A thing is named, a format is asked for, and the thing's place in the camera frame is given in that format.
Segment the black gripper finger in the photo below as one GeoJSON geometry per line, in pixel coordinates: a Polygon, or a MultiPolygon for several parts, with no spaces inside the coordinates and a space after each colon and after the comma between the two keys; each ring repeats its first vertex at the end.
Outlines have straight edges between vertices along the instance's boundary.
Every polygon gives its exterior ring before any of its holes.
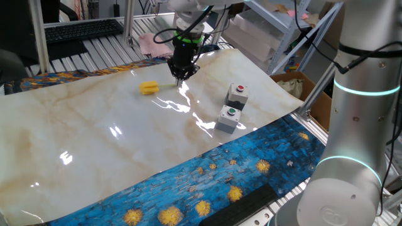
{"type": "Polygon", "coordinates": [[[191,65],[181,68],[179,75],[179,86],[181,87],[182,83],[197,73],[199,69],[200,67],[196,63],[192,63],[191,65]]]}
{"type": "Polygon", "coordinates": [[[175,78],[175,86],[179,87],[180,86],[179,73],[177,67],[174,66],[173,59],[172,58],[167,59],[167,64],[172,76],[175,78]]]}

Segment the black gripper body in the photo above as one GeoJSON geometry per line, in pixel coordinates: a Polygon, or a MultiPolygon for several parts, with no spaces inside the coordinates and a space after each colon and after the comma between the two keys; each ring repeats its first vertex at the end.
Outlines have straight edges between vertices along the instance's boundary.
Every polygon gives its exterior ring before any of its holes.
{"type": "Polygon", "coordinates": [[[177,68],[187,68],[192,64],[194,55],[198,50],[196,43],[177,42],[173,46],[173,65],[177,68]]]}

